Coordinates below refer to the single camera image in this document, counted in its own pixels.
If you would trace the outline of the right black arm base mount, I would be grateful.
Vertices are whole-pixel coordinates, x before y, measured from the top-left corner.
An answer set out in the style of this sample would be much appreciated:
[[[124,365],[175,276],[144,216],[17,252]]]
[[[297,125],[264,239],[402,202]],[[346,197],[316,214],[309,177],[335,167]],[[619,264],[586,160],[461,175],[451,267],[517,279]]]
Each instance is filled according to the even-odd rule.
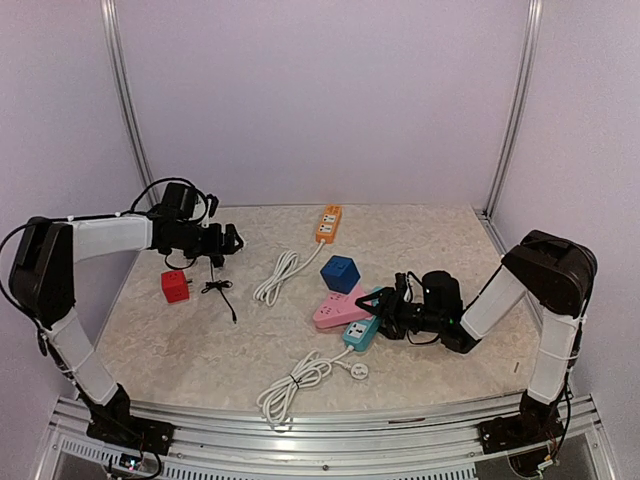
[[[560,398],[544,404],[525,391],[515,415],[481,422],[478,433],[483,453],[492,454],[540,443],[551,437],[560,438],[564,432],[558,412]]]

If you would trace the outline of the orange power strip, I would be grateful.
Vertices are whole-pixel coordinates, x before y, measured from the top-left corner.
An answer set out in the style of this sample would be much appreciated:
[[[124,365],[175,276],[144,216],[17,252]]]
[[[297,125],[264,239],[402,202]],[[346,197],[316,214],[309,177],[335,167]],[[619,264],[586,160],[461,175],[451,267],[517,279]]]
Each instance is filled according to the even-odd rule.
[[[343,208],[340,205],[327,205],[315,231],[315,240],[319,244],[332,244],[342,218]]]

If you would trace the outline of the black plug adapter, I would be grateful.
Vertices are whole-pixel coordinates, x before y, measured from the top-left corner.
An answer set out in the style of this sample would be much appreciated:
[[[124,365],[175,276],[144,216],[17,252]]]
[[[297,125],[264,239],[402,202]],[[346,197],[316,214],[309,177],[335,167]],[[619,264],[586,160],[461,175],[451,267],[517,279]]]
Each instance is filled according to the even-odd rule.
[[[222,268],[225,264],[225,258],[223,255],[220,255],[220,254],[211,255],[210,261],[214,268]]]

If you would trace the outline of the pink power strip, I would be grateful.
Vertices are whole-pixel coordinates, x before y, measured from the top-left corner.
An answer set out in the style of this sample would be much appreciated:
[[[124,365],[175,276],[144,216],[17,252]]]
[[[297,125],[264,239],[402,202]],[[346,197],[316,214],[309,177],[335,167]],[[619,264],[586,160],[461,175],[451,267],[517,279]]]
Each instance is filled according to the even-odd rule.
[[[359,283],[348,294],[330,291],[312,316],[315,328],[326,330],[348,325],[355,321],[371,319],[371,314],[355,304],[357,298],[366,294],[367,292]]]

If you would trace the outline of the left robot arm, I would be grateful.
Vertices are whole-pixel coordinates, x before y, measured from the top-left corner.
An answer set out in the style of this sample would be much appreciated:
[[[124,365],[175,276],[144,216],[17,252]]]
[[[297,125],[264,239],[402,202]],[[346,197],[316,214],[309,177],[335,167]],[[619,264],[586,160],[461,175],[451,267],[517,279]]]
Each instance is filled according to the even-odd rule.
[[[233,224],[213,222],[219,200],[192,182],[169,177],[161,201],[142,211],[136,203],[110,214],[33,217],[14,229],[21,237],[2,290],[36,327],[42,355],[50,356],[91,408],[106,408],[99,424],[121,445],[140,434],[137,418],[122,407],[128,396],[108,372],[87,337],[76,309],[78,263],[122,252],[179,251],[189,261],[209,259],[214,268],[237,253],[244,240]]]

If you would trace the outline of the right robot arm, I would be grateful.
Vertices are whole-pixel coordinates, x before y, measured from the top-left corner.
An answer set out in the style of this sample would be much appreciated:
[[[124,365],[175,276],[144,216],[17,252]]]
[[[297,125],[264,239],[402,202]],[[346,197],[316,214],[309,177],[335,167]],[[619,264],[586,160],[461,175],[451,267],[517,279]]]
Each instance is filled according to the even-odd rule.
[[[511,433],[531,444],[549,429],[579,357],[597,272],[598,260],[588,247],[532,230],[501,257],[469,303],[463,302],[456,278],[435,270],[419,279],[419,302],[408,294],[407,274],[399,273],[393,286],[361,296],[355,304],[379,319],[380,332],[390,340],[429,333],[446,349],[466,355],[526,303],[538,314],[539,342]]]

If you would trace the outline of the red cube adapter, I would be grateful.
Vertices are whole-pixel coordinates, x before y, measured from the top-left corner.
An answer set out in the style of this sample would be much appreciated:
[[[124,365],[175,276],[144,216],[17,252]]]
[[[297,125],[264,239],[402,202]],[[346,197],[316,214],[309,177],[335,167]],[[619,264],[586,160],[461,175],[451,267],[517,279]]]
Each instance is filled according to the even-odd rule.
[[[191,297],[191,283],[182,270],[170,270],[161,274],[161,290],[168,304],[184,302]]]

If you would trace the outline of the teal power strip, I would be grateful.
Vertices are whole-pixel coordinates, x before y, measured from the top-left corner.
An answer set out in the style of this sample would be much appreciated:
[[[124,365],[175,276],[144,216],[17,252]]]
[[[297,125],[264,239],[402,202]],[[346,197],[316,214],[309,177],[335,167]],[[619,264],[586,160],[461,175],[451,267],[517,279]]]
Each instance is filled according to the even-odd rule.
[[[377,316],[351,322],[342,335],[347,348],[355,352],[364,352],[377,333],[380,319]]]

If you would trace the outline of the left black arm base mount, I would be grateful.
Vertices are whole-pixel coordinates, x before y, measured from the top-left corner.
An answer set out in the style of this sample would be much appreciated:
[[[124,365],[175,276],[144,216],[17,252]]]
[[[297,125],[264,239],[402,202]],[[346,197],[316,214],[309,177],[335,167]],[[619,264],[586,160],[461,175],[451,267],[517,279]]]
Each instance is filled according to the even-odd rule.
[[[90,411],[87,435],[105,443],[167,455],[175,427],[168,422],[137,417],[130,412],[127,396],[116,395],[107,405],[85,401]]]

